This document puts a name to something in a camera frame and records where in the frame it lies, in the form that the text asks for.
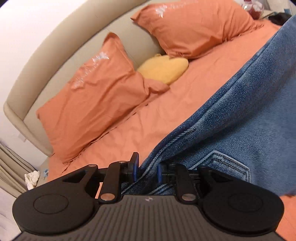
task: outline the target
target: white tissue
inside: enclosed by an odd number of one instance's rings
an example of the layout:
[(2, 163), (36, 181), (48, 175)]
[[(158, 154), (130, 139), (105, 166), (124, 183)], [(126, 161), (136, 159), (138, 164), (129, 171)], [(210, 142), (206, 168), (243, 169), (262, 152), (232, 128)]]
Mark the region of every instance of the white tissue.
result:
[(25, 182), (27, 184), (28, 190), (33, 189), (39, 180), (40, 172), (34, 171), (28, 174), (25, 174)]

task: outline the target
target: beige upholstered headboard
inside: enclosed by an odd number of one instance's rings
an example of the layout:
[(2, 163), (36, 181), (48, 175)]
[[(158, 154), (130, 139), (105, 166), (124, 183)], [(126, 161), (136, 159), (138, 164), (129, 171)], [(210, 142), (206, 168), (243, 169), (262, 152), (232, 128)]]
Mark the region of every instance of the beige upholstered headboard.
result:
[(12, 124), (39, 150), (52, 146), (36, 110), (55, 96), (75, 71), (102, 46), (109, 32), (116, 33), (135, 68), (162, 53), (156, 39), (130, 17), (144, 5), (172, 0), (88, 0), (64, 19), (31, 56), (4, 104)]

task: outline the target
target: curtain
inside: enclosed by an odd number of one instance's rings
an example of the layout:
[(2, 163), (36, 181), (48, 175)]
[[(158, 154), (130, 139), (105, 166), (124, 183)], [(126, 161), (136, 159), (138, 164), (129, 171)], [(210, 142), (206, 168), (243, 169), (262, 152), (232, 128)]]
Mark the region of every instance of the curtain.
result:
[(24, 175), (34, 170), (24, 159), (0, 143), (0, 188), (18, 197), (27, 191)]

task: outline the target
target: ribbed black surface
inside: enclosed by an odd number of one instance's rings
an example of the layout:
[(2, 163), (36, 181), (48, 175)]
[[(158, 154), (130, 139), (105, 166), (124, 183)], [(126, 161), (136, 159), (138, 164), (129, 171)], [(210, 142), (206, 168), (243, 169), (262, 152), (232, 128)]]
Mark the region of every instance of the ribbed black surface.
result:
[(209, 224), (196, 206), (183, 205), (174, 196), (124, 196), (103, 205), (85, 226), (68, 234), (39, 237), (22, 233), (16, 241), (279, 241), (275, 233), (237, 237)]

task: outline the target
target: jeans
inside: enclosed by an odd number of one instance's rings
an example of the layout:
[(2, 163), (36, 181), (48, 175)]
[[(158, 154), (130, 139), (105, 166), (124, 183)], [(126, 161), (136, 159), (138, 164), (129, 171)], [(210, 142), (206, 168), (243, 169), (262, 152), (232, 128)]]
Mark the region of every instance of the jeans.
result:
[(277, 195), (296, 194), (295, 16), (154, 148), (122, 194), (172, 194), (157, 183), (162, 161), (209, 166)]

